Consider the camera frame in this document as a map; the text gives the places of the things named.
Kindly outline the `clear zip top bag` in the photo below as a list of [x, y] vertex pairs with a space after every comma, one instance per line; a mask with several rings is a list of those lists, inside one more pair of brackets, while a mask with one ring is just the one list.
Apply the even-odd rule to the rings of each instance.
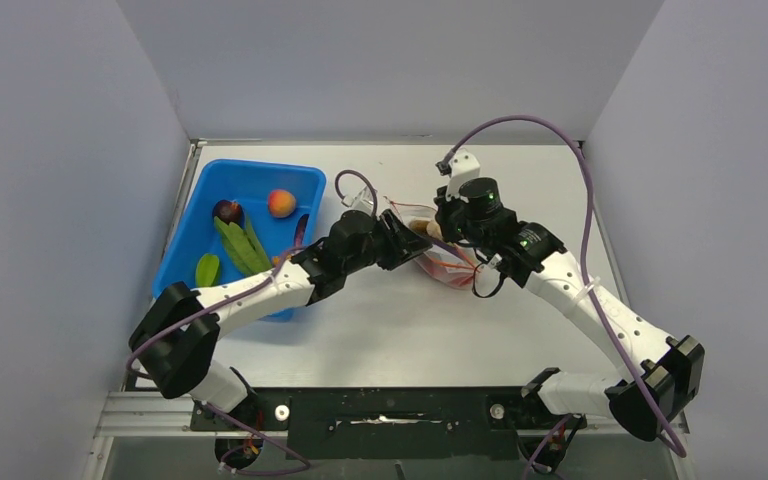
[[[394, 201], [385, 196], [386, 205], [408, 226], [414, 218], [435, 220], [436, 209], [429, 205]], [[469, 290], [480, 272], [478, 259], [471, 250], [432, 239], [432, 247], [415, 258], [419, 267], [434, 280], [458, 290]]]

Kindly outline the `fake purple eggplant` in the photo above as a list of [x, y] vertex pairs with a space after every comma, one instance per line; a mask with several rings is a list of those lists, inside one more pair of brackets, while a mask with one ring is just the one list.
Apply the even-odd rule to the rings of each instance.
[[302, 214], [296, 224], [293, 237], [293, 245], [295, 247], [301, 247], [304, 244], [304, 238], [307, 231], [309, 222], [309, 215], [307, 213]]

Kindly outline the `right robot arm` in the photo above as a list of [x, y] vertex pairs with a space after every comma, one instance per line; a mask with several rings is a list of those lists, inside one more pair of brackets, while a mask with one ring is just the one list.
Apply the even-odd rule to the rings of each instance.
[[632, 436], [655, 441], [699, 391], [705, 349], [648, 323], [591, 276], [548, 229], [521, 221], [488, 177], [438, 188], [435, 220], [447, 240], [463, 241], [501, 278], [547, 302], [596, 345], [613, 373], [545, 369], [527, 386], [524, 417], [545, 427], [565, 414], [611, 418]]

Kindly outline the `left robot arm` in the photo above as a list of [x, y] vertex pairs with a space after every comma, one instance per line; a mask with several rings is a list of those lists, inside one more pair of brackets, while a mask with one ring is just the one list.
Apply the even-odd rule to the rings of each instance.
[[165, 288], [129, 339], [126, 367], [152, 381], [166, 399], [189, 396], [230, 413], [246, 403], [250, 389], [214, 358], [224, 336], [274, 313], [318, 303], [367, 267], [392, 271], [431, 246], [391, 210], [377, 217], [348, 210], [326, 236], [293, 248], [269, 271], [207, 288], [182, 282]]

